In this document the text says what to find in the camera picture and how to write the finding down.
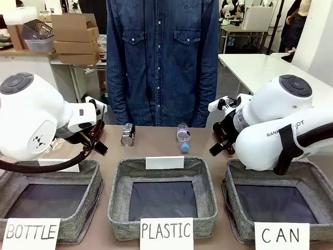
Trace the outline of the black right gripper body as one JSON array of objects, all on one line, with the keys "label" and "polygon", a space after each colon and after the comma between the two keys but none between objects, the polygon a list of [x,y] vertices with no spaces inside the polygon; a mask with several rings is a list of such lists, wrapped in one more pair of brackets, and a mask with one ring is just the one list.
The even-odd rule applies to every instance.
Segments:
[{"label": "black right gripper body", "polygon": [[233,122],[233,114],[228,114],[221,122],[216,122],[213,125],[213,132],[218,142],[236,141],[236,129]]}]

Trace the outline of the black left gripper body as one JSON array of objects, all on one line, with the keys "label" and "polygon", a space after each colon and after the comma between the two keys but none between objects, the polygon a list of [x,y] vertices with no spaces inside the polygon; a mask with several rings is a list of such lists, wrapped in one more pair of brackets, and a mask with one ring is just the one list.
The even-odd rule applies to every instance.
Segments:
[{"label": "black left gripper body", "polygon": [[87,141],[97,143],[100,139],[105,123],[103,120],[97,120],[96,124],[87,128]]}]

